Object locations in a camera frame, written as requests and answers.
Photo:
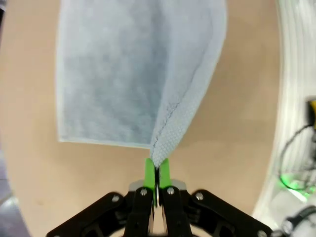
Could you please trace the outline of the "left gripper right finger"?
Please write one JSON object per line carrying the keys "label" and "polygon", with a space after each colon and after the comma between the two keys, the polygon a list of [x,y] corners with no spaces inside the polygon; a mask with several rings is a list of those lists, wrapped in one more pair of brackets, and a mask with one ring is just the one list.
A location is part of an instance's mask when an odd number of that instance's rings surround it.
{"label": "left gripper right finger", "polygon": [[167,234],[192,237],[191,227],[211,237],[270,237],[272,229],[205,189],[190,194],[172,183],[169,161],[158,169],[159,201],[163,207]]}

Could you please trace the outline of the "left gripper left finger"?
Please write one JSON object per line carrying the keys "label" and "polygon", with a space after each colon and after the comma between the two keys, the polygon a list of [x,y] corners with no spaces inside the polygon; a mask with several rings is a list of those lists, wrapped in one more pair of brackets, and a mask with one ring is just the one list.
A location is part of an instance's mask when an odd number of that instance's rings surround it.
{"label": "left gripper left finger", "polygon": [[146,237],[153,217],[155,166],[145,161],[145,178],[123,196],[110,192],[48,232],[48,237],[109,237],[125,229],[125,237]]}

